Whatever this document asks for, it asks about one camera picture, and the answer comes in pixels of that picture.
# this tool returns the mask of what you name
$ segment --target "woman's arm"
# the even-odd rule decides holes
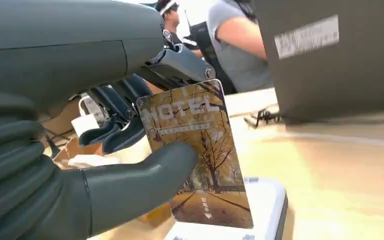
[[[222,40],[245,52],[267,59],[260,28],[245,16],[233,17],[217,28],[217,40]]]
[[[201,50],[199,49],[196,49],[196,50],[191,50],[192,53],[194,53],[195,55],[197,55],[199,58],[202,58],[203,57],[203,53],[201,52]]]

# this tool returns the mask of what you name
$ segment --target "person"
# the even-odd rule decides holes
[[[176,3],[175,0],[158,0],[155,5],[155,9],[161,14],[162,18],[164,19],[165,29],[168,30],[173,37],[173,44],[184,44],[194,54],[202,58],[203,55],[198,46],[183,43],[177,35],[177,27],[180,24],[178,8],[179,5]]]
[[[251,0],[217,0],[207,26],[217,59],[238,92],[274,86]]]

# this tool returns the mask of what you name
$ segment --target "black hair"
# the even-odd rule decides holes
[[[255,11],[254,11],[254,5],[251,0],[233,0],[237,5],[239,6],[240,10],[242,10],[243,14],[250,19],[251,21],[254,21],[257,19]]]
[[[170,2],[170,0],[158,0],[156,2],[155,9],[159,12],[163,8],[165,8],[167,6],[167,4],[169,4],[169,2]],[[171,11],[177,11],[178,8],[179,8],[179,5],[177,3],[173,4],[173,6],[171,6],[169,9],[167,9],[164,12],[164,14],[162,14],[162,18],[164,19],[164,15],[169,14]]]

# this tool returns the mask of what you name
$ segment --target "laptop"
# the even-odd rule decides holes
[[[384,1],[253,3],[287,123],[384,110]]]

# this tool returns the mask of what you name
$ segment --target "black chair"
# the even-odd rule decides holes
[[[225,73],[217,59],[216,51],[211,43],[210,34],[208,32],[207,22],[204,21],[190,26],[189,31],[190,36],[188,39],[191,39],[198,44],[205,61],[214,67],[216,77],[220,80],[221,85],[223,86],[224,94],[229,95],[237,93],[232,80]]]

